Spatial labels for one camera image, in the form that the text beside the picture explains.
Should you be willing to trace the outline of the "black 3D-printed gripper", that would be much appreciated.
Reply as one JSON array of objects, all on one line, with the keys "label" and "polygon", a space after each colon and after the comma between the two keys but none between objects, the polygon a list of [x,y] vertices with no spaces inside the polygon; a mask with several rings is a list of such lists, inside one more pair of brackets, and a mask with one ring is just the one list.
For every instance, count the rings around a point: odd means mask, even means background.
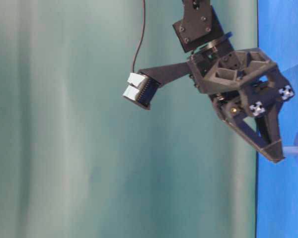
[{"label": "black 3D-printed gripper", "polygon": [[[218,117],[269,161],[284,159],[278,114],[295,95],[277,64],[259,48],[199,51],[188,58],[195,86],[207,94]],[[259,134],[245,121],[252,117]]]}]

